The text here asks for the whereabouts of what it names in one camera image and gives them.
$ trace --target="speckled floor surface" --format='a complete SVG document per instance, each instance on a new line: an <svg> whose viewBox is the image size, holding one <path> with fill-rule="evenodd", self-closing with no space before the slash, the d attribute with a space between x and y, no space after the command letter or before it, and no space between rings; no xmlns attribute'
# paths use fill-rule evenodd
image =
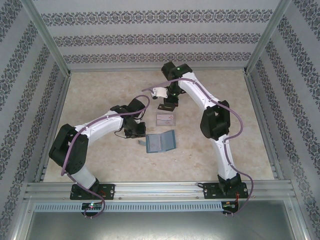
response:
<svg viewBox="0 0 320 240"><path fill-rule="evenodd" d="M227 100L244 122L244 131L230 141L236 167L254 180L273 180L273 173L241 70L195 71L199 81L221 101ZM141 90L165 82L160 71L73 73L59 129L87 123L111 107L127 105ZM146 153L138 139L123 139L109 133L88 148L86 163L100 182L216 181L218 164L211 142L200 130L202 111L183 94L175 109L176 126L156 126L162 99L152 100L143 121L147 134L174 129L177 148L163 153ZM239 130L231 115L230 134ZM70 182L60 176L61 168L49 160L44 181Z"/></svg>

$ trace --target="perforated metal strip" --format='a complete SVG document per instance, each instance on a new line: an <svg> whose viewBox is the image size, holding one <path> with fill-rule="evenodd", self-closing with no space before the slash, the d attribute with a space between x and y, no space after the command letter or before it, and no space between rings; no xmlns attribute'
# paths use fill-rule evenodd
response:
<svg viewBox="0 0 320 240"><path fill-rule="evenodd" d="M72 213L80 212L81 202L70 203L37 203L34 212L41 213ZM221 201L191 202L108 202L105 212L207 212L222 211Z"/></svg>

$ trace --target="enclosure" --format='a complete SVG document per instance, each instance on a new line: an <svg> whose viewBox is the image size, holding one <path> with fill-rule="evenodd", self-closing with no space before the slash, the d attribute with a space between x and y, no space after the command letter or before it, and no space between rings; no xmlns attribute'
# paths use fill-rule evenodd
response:
<svg viewBox="0 0 320 240"><path fill-rule="evenodd" d="M0 5L0 239L320 239L319 0ZM146 153L113 133L88 148L89 170L115 188L104 213L84 219L88 201L70 200L72 182L49 158L58 130L167 81L170 61L242 118L230 147L253 178L248 205L225 218L222 200L197 187L218 181L218 164L203 110L182 94L175 126L156 125L161 99L143 118L147 134L174 130L176 149ZM230 134L239 127L232 115Z"/></svg>

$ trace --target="beige floor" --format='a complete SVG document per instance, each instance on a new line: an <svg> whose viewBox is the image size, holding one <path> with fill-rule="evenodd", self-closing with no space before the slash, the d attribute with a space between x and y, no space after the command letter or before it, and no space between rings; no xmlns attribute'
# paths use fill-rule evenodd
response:
<svg viewBox="0 0 320 240"><path fill-rule="evenodd" d="M242 71L206 70L195 74L215 97L227 100L243 119L242 135L230 141L236 167L254 180L274 179ZM72 126L87 123L115 105L129 104L142 89L165 81L160 71L73 73L59 128L66 123ZM176 149L146 153L137 139L109 133L88 148L89 170L101 182L217 180L215 152L200 130L202 111L187 94L179 98L175 127L156 127L157 107L162 99L151 101L143 119L147 134L174 129ZM238 130L239 123L232 115L230 133ZM69 182L60 172L61 168L50 159L44 181Z"/></svg>

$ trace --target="patterned wallpaper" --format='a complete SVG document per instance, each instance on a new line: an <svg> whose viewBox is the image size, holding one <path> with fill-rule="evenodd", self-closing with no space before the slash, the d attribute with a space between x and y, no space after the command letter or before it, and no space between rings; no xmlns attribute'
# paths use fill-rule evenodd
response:
<svg viewBox="0 0 320 240"><path fill-rule="evenodd" d="M320 239L320 8L293 1L251 76L277 157L311 239Z"/></svg>
<svg viewBox="0 0 320 240"><path fill-rule="evenodd" d="M279 0L35 0L71 70L245 67Z"/></svg>
<svg viewBox="0 0 320 240"><path fill-rule="evenodd" d="M64 76L18 0L1 0L0 240L45 149Z"/></svg>

